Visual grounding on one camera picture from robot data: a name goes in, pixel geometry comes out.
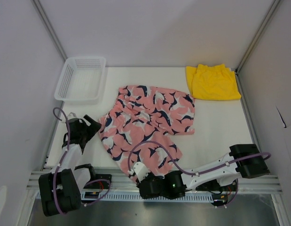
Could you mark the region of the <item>right side table rail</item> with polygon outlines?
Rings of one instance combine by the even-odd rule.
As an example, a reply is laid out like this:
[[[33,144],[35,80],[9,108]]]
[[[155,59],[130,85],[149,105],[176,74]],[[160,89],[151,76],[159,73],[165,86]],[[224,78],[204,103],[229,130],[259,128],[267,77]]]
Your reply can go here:
[[[242,178],[257,178],[270,173],[266,160],[271,157],[271,154],[268,152],[262,152],[260,149],[257,133],[254,128],[240,77],[237,72],[234,72],[234,74],[237,90],[241,95],[240,101],[252,143],[231,146],[229,155],[234,158],[234,163],[237,165],[236,170],[241,174]]]

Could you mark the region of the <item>yellow shorts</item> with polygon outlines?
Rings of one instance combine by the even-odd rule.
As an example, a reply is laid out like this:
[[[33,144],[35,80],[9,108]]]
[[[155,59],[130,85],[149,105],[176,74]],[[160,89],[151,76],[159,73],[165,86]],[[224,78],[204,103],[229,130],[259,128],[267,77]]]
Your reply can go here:
[[[235,72],[224,64],[185,68],[187,87],[195,99],[230,101],[241,99]]]

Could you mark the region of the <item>left corner frame post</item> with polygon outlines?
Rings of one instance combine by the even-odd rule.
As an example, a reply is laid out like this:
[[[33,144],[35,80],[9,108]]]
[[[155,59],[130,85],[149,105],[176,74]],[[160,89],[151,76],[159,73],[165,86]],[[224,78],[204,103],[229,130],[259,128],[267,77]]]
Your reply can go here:
[[[62,47],[62,44],[58,38],[58,36],[56,35],[56,32],[49,20],[49,17],[47,16],[47,13],[44,9],[44,7],[42,6],[42,3],[40,0],[31,0],[32,5],[34,6],[41,22],[43,23],[54,47],[56,48],[59,56],[63,59],[63,61],[65,62],[67,59],[67,55],[64,51],[64,48]]]

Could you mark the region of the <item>right corner frame post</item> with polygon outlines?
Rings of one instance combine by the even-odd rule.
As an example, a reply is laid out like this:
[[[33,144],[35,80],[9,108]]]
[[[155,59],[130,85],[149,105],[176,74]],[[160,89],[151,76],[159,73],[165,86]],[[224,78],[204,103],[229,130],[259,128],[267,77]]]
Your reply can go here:
[[[270,25],[273,17],[275,16],[276,12],[280,8],[283,0],[274,0],[270,5],[269,9],[267,10],[266,15],[264,16],[262,22],[260,23],[254,37],[252,38],[246,52],[244,53],[241,61],[239,62],[237,68],[235,69],[235,73],[239,74],[248,59],[250,58],[251,54],[255,50],[256,46],[258,45],[259,41],[261,40],[263,34],[265,33],[266,29]]]

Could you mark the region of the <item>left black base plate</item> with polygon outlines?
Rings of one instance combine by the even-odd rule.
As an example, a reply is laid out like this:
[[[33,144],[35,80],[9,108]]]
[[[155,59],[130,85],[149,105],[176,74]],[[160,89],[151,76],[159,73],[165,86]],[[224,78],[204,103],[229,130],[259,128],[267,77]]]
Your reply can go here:
[[[111,183],[112,175],[96,174],[94,179],[99,180],[98,182],[93,183],[92,187],[94,189],[108,189],[110,187],[109,183]]]

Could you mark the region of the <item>corner frame post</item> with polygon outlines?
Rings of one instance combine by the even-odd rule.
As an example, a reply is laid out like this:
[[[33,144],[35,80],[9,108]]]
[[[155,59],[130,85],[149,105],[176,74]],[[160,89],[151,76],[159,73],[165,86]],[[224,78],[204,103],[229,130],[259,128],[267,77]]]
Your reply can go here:
[[[260,23],[254,37],[252,38],[246,52],[244,53],[241,61],[239,62],[237,68],[235,69],[235,73],[239,74],[248,59],[250,58],[251,54],[255,50],[256,46],[258,45],[259,41],[261,40],[263,34],[265,33],[266,29],[270,25],[273,17],[275,16],[276,12],[280,8],[283,0],[274,0],[270,5],[269,9],[267,10],[266,15],[264,16],[262,22]]]
[[[56,48],[59,56],[63,59],[63,61],[65,62],[67,59],[67,55],[64,51],[64,48],[62,47],[62,44],[58,38],[58,36],[56,35],[56,32],[49,20],[49,17],[47,16],[47,13],[44,9],[44,7],[42,6],[42,3],[40,0],[31,0],[32,5],[34,6],[41,22],[43,23],[54,47]]]

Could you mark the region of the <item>pink patterned shorts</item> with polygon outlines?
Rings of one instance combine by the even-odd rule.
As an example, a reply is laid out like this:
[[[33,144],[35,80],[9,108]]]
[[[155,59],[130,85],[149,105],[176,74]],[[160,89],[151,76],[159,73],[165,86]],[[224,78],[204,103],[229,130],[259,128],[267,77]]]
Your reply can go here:
[[[182,152],[171,135],[192,135],[194,98],[182,91],[143,85],[118,90],[111,110],[100,119],[99,137],[112,160],[133,182],[129,167],[142,162],[156,176],[164,176]]]

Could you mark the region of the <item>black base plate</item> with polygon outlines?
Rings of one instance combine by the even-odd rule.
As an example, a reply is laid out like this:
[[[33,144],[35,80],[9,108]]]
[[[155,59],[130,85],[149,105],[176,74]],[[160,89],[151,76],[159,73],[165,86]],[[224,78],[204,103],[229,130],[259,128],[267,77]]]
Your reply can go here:
[[[99,180],[98,182],[93,183],[92,187],[94,189],[108,189],[110,187],[109,183],[111,183],[112,175],[96,174],[94,179]]]
[[[236,191],[237,180],[234,180],[231,184],[221,186],[217,180],[208,181],[202,185],[196,187],[196,191],[210,192],[212,194],[222,194],[226,192]]]

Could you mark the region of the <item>white tray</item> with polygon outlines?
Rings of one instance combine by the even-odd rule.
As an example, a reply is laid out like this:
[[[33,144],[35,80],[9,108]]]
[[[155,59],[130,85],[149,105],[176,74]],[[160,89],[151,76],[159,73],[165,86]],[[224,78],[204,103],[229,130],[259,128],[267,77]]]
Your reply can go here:
[[[106,82],[106,58],[76,56],[66,59],[54,98],[68,104],[97,104]]]

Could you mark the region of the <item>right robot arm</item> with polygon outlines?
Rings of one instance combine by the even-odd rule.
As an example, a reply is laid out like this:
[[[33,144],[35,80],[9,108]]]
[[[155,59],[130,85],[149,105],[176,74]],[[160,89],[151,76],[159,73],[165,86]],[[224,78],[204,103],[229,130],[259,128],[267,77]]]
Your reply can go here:
[[[205,183],[215,190],[231,185],[239,178],[251,179],[270,173],[265,161],[270,153],[261,153],[255,144],[238,144],[229,153],[209,164],[194,169],[169,172],[155,176],[142,162],[133,164],[130,174],[137,176],[137,186],[143,199],[164,197],[169,200],[185,196],[187,191]]]

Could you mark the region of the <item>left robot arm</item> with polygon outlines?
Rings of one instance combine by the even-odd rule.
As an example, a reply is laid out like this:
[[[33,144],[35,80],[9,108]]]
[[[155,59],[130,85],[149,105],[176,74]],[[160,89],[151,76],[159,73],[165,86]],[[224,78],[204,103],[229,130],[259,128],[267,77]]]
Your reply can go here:
[[[45,216],[66,214],[81,206],[81,191],[96,185],[97,177],[91,164],[78,165],[86,147],[101,124],[85,115],[66,123],[62,154],[51,172],[39,177],[39,190]]]

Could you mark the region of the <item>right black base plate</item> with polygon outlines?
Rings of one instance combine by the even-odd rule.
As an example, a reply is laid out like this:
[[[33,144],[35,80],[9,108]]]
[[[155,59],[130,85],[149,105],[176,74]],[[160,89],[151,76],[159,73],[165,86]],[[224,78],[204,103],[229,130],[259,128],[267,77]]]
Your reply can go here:
[[[236,191],[237,180],[234,180],[231,184],[221,186],[217,180],[208,181],[202,185],[196,187],[196,191],[210,192],[212,194],[222,194],[226,192]]]

